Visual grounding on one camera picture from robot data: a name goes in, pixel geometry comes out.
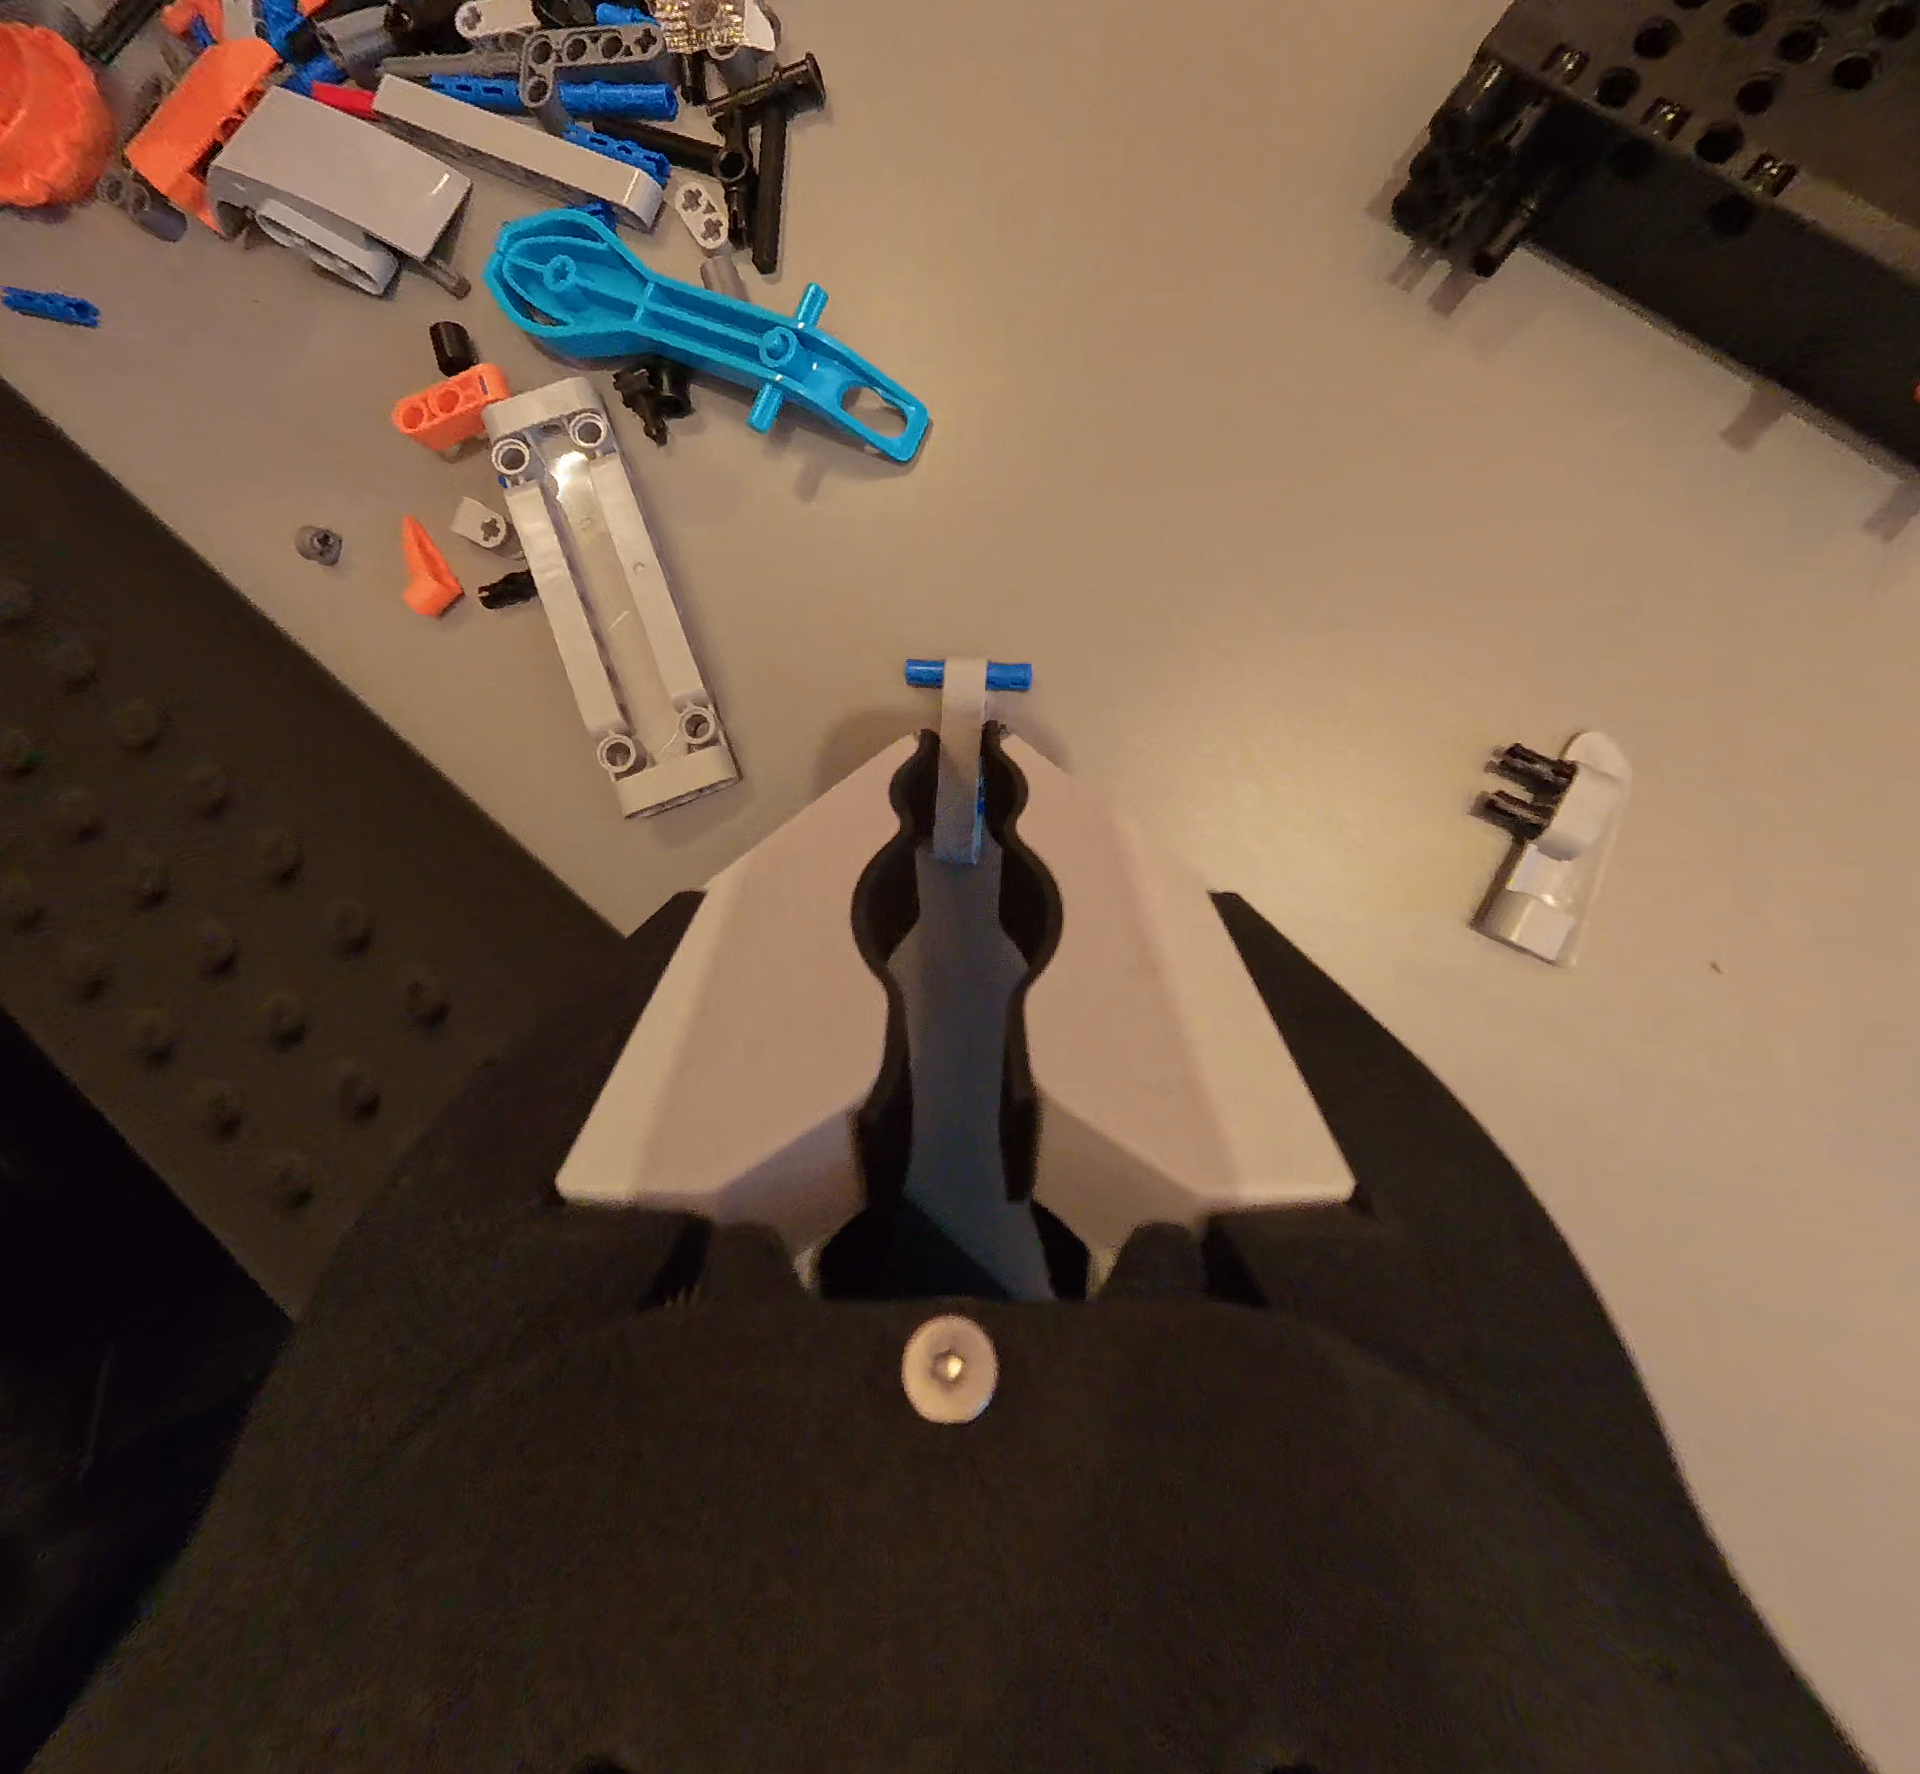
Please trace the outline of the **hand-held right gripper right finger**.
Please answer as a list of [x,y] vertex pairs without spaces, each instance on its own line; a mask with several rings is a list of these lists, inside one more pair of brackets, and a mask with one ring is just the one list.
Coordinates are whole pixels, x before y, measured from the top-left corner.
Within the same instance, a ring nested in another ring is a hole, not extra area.
[[1186,860],[1021,735],[987,744],[999,921],[1021,959],[1001,1153],[1106,1280],[1148,1227],[1338,1209],[1355,1174]]

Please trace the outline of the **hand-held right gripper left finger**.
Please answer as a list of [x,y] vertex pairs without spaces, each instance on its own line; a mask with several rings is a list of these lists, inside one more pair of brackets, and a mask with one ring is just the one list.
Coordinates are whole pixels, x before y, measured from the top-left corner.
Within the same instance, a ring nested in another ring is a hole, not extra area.
[[935,740],[899,740],[711,876],[559,1167],[586,1209],[756,1225],[791,1257],[904,1193]]

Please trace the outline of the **grey connector piece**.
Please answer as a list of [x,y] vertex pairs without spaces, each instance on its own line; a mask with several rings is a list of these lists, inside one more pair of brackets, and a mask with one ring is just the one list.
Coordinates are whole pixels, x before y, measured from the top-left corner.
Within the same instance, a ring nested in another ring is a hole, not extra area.
[[981,749],[988,709],[990,694],[977,683],[941,694],[931,857],[945,866],[975,866],[981,857]]

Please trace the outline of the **turquoise connector piece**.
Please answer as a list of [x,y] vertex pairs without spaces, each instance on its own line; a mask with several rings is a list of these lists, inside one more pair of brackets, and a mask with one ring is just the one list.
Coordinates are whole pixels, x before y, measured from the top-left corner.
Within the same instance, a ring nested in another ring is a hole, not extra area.
[[805,421],[891,467],[917,464],[931,435],[924,399],[836,335],[817,283],[785,311],[736,299],[662,274],[599,216],[559,206],[498,231],[485,285],[551,355],[678,364],[743,392],[759,435]]

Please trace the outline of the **pile of plastic building pieces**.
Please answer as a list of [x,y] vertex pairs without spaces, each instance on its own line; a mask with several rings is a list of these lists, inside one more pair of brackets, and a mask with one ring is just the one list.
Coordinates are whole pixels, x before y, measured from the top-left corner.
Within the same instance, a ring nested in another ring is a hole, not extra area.
[[711,286],[733,285],[735,253],[780,271],[794,118],[826,102],[814,57],[782,62],[774,0],[5,0],[5,21],[57,30],[94,69],[114,145],[85,203],[164,239],[199,218],[134,173],[126,148],[224,42],[271,42],[282,65],[269,90],[348,114],[398,114],[412,87],[531,124],[525,145],[465,154],[613,218],[649,220],[668,195]]

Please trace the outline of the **white panel piece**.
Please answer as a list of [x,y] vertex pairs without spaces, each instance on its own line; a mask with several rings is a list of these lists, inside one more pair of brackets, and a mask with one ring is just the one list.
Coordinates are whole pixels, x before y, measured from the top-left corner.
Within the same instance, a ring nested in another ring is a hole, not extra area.
[[435,155],[286,88],[262,97],[204,172],[221,233],[253,227],[372,299],[443,256],[470,195],[470,178]]

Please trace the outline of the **orange panel piece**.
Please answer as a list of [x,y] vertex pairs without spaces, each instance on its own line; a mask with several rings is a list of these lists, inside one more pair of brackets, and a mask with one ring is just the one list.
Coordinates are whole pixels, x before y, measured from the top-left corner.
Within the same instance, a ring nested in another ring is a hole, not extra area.
[[206,172],[261,105],[280,65],[279,51],[261,36],[204,49],[145,127],[134,132],[126,148],[134,173],[211,231],[226,233],[206,195]]

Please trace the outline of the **small black machine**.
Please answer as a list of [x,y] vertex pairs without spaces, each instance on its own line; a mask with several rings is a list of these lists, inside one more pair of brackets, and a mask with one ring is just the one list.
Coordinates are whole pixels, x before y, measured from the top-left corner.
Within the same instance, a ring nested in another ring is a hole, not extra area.
[[1919,0],[1512,0],[1391,218],[1533,248],[1919,464]]

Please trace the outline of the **grey frame with orange bracket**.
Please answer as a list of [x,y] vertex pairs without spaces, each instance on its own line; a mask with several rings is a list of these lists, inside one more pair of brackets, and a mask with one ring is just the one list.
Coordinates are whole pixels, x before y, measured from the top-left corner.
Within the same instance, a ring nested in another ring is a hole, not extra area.
[[428,618],[463,596],[537,605],[623,816],[658,816],[736,785],[723,713],[601,391],[564,377],[514,394],[504,370],[477,364],[404,394],[390,426],[489,477],[439,531],[404,519],[405,603]]

